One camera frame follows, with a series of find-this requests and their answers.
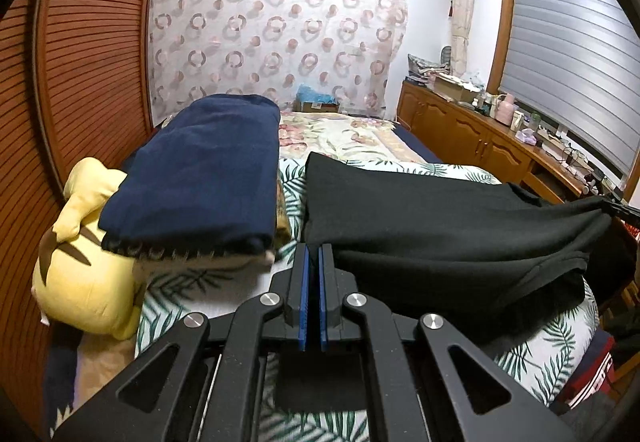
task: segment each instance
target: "silver screw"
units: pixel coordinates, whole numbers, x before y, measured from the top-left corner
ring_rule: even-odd
[[[347,296],[347,303],[352,307],[361,307],[367,303],[367,296],[354,292]]]
[[[439,316],[437,314],[425,314],[422,317],[422,322],[427,328],[430,328],[431,330],[437,330],[438,328],[442,328],[444,319],[442,319],[442,316]]]
[[[272,307],[280,303],[280,296],[275,292],[266,292],[260,296],[260,303],[267,307]]]
[[[201,324],[204,323],[204,316],[197,312],[191,312],[191,314],[187,314],[184,319],[184,325],[189,328],[198,328]]]

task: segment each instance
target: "wooden window frame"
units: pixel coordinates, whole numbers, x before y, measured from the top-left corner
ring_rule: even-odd
[[[500,26],[498,27],[498,39],[495,44],[494,62],[487,83],[487,91],[490,94],[497,94],[502,82],[504,64],[507,61],[507,50],[511,38],[511,23],[513,22],[513,4],[515,0],[502,0],[500,10]],[[640,155],[636,153],[631,173],[629,174],[624,191],[625,200],[629,201],[631,195],[638,185],[640,179]]]

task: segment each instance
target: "pink bottle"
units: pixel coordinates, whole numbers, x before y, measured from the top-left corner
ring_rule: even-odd
[[[513,112],[516,107],[513,104],[515,98],[511,94],[506,94],[504,100],[498,104],[498,109],[495,112],[495,120],[503,123],[504,125],[511,126],[513,120]]]

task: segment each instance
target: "cabinet door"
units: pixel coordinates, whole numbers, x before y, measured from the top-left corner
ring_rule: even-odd
[[[489,136],[488,130],[477,120],[462,112],[451,112],[452,124],[444,143],[450,150],[447,156],[452,164],[477,166],[479,152]]]
[[[519,184],[530,162],[531,159],[523,151],[497,136],[491,136],[480,150],[480,167],[500,182]]]
[[[450,110],[446,102],[425,97],[418,102],[413,134],[443,162],[452,162],[446,136],[450,129]]]
[[[398,102],[398,111],[396,118],[398,122],[407,130],[412,130],[415,115],[418,112],[418,96],[411,88],[402,86],[400,93],[400,101]]]

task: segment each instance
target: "wardrobe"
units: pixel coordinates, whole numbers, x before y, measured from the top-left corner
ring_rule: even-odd
[[[75,162],[116,167],[151,132],[147,15],[148,0],[14,0],[0,19],[0,386],[34,430],[49,343],[30,295],[38,244]]]

